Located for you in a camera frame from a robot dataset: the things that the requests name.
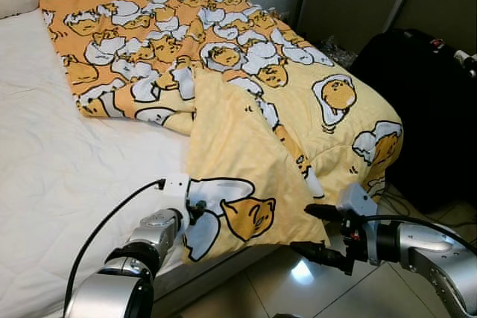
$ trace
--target white floor tile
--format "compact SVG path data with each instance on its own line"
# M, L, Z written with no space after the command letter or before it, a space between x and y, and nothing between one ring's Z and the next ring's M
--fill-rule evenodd
M317 318L432 318L388 264L359 282Z
M268 318L252 285L239 273L180 313L182 318Z
M404 270L400 264L390 263L396 273L405 281L411 290L420 298L436 318L450 318L444 304L435 293L434 287L421 275Z
M344 253L341 235L327 231L332 249ZM356 262L353 275L309 262L288 247L247 268L246 272L268 315L290 313L311 318L376 268Z

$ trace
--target black suitcase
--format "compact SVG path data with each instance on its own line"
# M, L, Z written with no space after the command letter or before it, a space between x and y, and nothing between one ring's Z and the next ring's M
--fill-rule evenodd
M440 39L395 29L372 38L350 69L401 117L402 152L387 178L422 212L476 204L476 62L464 68L454 54Z

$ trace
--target floor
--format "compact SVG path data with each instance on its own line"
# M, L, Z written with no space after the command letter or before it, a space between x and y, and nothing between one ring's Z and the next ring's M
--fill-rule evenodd
M450 203L424 217L391 187L379 204L380 214L409 214L439 220L476 244L476 210ZM332 248L344 251L338 228L327 226ZM277 313L302 318L449 318L432 286L398 264L380 267L357 262L352 276L313 264L288 247L249 266L183 310L182 318L267 318Z

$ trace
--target quilted mattress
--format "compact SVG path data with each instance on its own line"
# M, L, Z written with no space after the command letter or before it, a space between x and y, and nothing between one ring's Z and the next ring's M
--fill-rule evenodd
M0 315L43 317L61 306L95 225L139 186L184 171L188 139L152 124L81 117L39 10L0 20L0 39ZM159 200L152 188L120 211L76 282ZM181 263L174 247L162 273Z

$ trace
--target yellow comforter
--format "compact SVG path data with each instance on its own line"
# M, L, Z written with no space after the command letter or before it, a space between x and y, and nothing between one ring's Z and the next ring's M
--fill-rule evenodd
M325 241L303 209L359 181L376 196L402 144L372 89L248 0L40 0L78 110L191 136L185 255Z

